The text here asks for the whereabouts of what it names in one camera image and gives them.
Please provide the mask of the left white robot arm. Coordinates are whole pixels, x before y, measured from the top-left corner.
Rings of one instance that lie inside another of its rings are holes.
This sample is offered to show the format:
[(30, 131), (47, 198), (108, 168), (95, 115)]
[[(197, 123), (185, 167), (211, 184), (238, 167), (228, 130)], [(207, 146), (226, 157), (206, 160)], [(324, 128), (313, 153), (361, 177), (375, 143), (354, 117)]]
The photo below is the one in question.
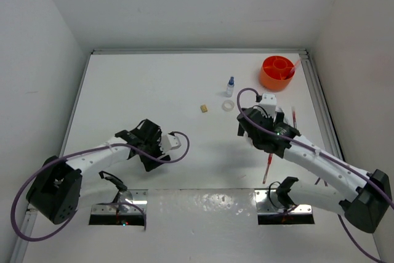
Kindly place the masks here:
[(76, 211), (83, 182), (138, 154), (122, 144), (163, 161), (169, 161), (167, 153), (181, 146), (174, 133), (164, 135), (157, 124), (145, 119), (130, 131), (117, 132), (101, 145), (103, 150), (61, 160), (40, 172), (26, 194), (27, 201), (53, 224), (61, 224)]

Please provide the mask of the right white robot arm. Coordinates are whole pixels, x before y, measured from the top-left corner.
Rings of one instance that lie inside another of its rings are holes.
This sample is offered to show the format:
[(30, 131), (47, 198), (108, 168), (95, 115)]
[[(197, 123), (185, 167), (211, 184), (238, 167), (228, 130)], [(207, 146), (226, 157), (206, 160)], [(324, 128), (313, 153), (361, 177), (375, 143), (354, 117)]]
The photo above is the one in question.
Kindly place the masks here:
[(273, 206), (289, 209), (309, 204), (343, 216), (363, 232), (376, 231), (392, 199), (386, 173), (379, 169), (370, 173), (341, 162), (281, 116), (267, 117), (259, 108), (243, 108), (237, 120), (239, 136), (247, 135), (255, 148), (298, 164), (328, 183), (318, 189), (297, 177), (287, 177), (270, 194)]

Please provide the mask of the red pink barrel pen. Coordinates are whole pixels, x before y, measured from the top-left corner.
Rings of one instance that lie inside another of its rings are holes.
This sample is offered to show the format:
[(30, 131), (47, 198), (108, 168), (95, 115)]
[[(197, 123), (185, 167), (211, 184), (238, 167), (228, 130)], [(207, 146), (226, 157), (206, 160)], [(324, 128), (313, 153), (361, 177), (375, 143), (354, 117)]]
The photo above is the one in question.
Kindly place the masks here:
[(296, 61), (296, 63), (293, 65), (287, 76), (285, 77), (285, 80), (288, 80), (294, 76), (294, 73), (296, 72), (296, 69), (300, 66), (301, 64), (301, 59)]

